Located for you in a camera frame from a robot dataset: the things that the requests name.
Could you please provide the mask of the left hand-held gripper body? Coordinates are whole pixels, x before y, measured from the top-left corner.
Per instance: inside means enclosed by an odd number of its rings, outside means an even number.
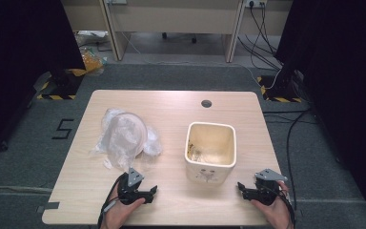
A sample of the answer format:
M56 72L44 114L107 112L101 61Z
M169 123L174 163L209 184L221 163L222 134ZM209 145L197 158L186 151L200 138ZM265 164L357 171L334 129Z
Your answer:
M147 194L145 192L140 192L138 190L143 179L144 177L133 167L131 167L128 172L120 176L117 194L119 200L123 204L130 205L140 198L147 198Z

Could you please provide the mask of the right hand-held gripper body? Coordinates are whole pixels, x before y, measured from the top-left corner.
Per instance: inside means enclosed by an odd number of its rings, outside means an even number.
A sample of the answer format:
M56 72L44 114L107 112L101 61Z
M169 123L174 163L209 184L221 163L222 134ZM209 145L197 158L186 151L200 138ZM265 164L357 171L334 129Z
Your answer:
M279 181L287 181L288 178L272 169L264 169L255 175L255 193L253 199L264 205L271 205L279 194Z

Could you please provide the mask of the clear plastic bag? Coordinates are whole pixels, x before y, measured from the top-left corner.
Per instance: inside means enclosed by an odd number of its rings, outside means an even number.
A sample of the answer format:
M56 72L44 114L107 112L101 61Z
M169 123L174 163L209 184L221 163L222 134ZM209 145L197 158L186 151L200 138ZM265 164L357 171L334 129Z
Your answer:
M126 171L139 155L149 163L163 151L156 129L148 126L137 114L109 108L102 117L101 129L90 153L105 154L107 168Z
M79 48L104 43L109 40L106 31L76 31L74 38Z

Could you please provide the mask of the white paper plate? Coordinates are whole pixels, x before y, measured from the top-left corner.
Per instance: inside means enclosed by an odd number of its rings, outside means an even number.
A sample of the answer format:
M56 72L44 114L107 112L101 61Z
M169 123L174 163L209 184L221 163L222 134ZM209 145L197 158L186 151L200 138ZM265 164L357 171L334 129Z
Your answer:
M112 156L134 159L147 141L147 127L136 114L121 113L111 120L108 151Z

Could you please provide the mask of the cream square bin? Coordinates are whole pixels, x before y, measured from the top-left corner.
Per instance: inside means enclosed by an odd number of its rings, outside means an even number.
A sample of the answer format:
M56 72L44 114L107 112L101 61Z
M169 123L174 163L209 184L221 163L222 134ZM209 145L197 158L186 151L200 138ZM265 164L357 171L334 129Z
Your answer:
M191 123L184 157L188 179L210 185L222 184L236 164L234 127L210 122Z

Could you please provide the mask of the person's left hand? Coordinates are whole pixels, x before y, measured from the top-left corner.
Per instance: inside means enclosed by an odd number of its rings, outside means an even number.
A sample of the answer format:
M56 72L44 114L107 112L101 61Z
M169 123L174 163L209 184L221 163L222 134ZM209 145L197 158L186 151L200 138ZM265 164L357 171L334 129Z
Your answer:
M143 198L137 199L130 205L125 205L122 202L117 201L114 206L105 213L100 229L120 229L129 216L144 202L145 199Z

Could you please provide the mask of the person's right hand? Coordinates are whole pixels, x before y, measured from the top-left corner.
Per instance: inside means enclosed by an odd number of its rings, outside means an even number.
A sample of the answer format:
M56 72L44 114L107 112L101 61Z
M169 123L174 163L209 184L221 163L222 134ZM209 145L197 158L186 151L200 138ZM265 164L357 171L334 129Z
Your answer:
M251 204L264 215L274 229L294 229L295 226L291 220L290 210L287 207L286 201L289 188L282 181L279 181L277 184L281 189L281 193L271 205L264 205L255 199L251 201Z

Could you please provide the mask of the grey tape piece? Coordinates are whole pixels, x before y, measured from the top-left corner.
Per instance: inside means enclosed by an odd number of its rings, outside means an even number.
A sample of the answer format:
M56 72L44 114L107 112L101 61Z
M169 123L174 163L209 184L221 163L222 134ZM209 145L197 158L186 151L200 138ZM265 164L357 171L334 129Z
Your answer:
M48 202L45 205L38 206L36 208L36 212L37 213L44 213L46 210L57 209L59 207L59 204L60 204L59 201L56 201L56 202Z

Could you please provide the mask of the striped tape stand base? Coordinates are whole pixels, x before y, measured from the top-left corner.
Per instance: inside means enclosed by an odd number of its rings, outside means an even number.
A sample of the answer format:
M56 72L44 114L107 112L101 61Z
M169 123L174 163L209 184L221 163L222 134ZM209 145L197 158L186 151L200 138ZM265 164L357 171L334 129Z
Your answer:
M284 64L275 75L261 75L257 78L262 97L267 101L301 102L295 91L293 81L294 68L291 64Z
M84 76L75 76L71 71L50 75L41 87L37 98L49 100L75 99L83 78Z

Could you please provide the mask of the orange plastic bag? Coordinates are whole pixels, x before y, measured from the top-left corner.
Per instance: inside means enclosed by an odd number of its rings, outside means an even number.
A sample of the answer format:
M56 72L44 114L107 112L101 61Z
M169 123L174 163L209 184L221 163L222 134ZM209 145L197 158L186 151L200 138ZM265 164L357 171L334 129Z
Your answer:
M93 74L99 75L104 72L104 66L107 64L106 57L96 55L91 48L81 49L81 56L85 65L84 70L80 70L79 75Z

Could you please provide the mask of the black curtain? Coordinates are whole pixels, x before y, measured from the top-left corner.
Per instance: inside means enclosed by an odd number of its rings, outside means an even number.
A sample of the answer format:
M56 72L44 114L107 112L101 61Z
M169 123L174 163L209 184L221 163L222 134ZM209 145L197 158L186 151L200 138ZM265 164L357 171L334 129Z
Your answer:
M83 67L61 0L0 0L0 137L41 74Z
M276 58L298 70L366 200L366 0L293 0Z

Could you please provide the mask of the beige office desk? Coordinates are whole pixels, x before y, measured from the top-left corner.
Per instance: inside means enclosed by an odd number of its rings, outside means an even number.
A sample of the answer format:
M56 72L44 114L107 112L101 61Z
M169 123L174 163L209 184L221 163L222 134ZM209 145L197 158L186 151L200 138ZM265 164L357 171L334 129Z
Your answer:
M236 38L257 34L253 21L269 35L283 32L293 0L267 0L263 9L244 0L60 0L75 31L106 31L114 59L124 57L133 32L220 34L225 61L234 59Z

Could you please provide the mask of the white power strip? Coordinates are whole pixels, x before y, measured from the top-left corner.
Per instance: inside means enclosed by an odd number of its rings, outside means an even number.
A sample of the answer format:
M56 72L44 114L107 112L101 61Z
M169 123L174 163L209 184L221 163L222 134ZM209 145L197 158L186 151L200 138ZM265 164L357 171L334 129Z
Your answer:
M244 0L246 8L263 9L267 5L267 0Z

